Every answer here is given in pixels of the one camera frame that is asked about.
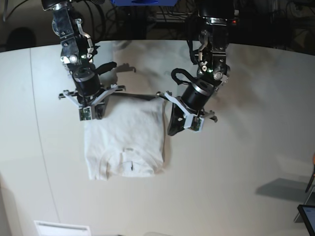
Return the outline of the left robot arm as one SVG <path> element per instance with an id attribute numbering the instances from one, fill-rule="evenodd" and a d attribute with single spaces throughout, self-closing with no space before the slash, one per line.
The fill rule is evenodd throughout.
<path id="1" fill-rule="evenodd" d="M 190 60 L 197 65 L 196 76 L 181 68 L 171 72 L 177 85 L 186 85 L 184 93 L 162 97 L 172 104 L 167 134 L 174 136 L 189 129 L 202 130 L 204 120 L 216 122 L 214 111 L 205 111 L 210 97 L 228 80 L 230 67 L 226 63 L 228 26 L 234 19 L 234 3 L 231 0 L 197 0 L 196 13 L 187 18 L 187 44 Z"/>

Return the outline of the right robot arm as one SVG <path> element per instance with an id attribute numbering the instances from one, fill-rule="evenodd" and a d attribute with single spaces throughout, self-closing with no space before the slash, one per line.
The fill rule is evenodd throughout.
<path id="1" fill-rule="evenodd" d="M 43 0 L 41 4 L 45 11 L 53 12 L 52 29 L 61 41 L 61 63 L 75 84 L 74 91 L 64 90 L 59 99 L 71 101 L 78 108 L 81 121 L 102 119 L 107 97 L 119 87 L 117 84 L 104 86 L 99 76 L 116 68 L 117 64 L 112 61 L 99 67 L 94 65 L 98 47 L 84 32 L 82 16 L 70 0 Z"/>

